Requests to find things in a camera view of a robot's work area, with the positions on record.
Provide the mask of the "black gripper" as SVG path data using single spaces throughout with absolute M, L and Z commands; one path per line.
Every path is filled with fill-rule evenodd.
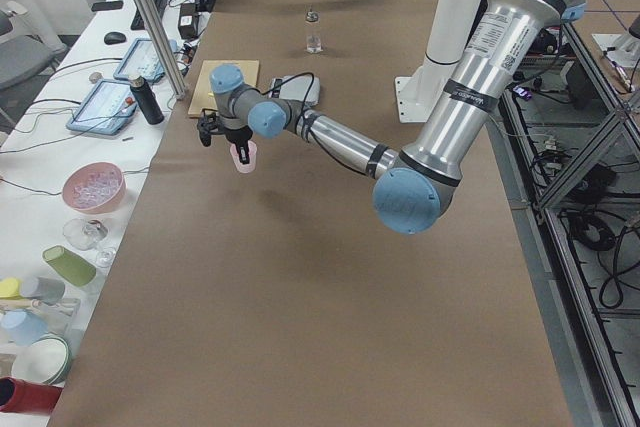
M 241 164 L 249 163 L 249 140 L 252 138 L 252 130 L 248 126 L 239 129 L 225 128 L 225 138 L 236 145 L 236 152 Z

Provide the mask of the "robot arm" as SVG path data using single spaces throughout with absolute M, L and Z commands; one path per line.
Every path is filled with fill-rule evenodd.
M 249 86 L 233 64 L 209 76 L 215 124 L 250 158 L 246 132 L 290 131 L 376 184 L 379 219 L 402 234 L 430 228 L 449 207 L 466 153 L 540 30 L 579 19 L 586 0 L 439 0 L 434 23 L 451 25 L 456 54 L 449 78 L 417 139 L 392 151 L 301 101 L 271 98 Z

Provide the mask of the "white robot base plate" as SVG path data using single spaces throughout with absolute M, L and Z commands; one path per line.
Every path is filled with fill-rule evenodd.
M 442 93 L 444 78 L 418 69 L 394 79 L 396 107 L 401 123 L 424 123 Z

